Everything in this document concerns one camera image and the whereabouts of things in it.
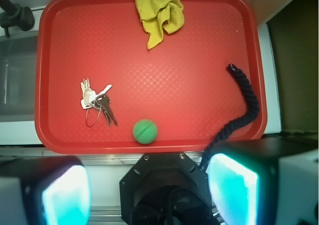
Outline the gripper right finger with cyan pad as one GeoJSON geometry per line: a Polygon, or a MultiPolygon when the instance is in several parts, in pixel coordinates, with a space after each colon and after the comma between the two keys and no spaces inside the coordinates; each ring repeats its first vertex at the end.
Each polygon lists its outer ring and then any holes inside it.
{"type": "Polygon", "coordinates": [[[213,202],[228,225],[316,225],[319,142],[266,137],[221,142],[207,168],[213,202]]]}

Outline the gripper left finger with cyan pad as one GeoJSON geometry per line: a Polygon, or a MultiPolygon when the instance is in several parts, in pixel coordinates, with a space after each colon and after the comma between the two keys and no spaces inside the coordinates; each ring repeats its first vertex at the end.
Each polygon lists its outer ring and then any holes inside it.
{"type": "Polygon", "coordinates": [[[76,156],[0,163],[2,225],[85,225],[91,201],[89,172],[76,156]]]}

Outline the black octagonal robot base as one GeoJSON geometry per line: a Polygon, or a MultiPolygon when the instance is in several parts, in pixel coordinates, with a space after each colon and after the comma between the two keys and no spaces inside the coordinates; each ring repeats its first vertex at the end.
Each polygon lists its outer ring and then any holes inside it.
{"type": "Polygon", "coordinates": [[[219,225],[208,175],[185,153],[144,154],[119,182],[128,225],[219,225]]]}

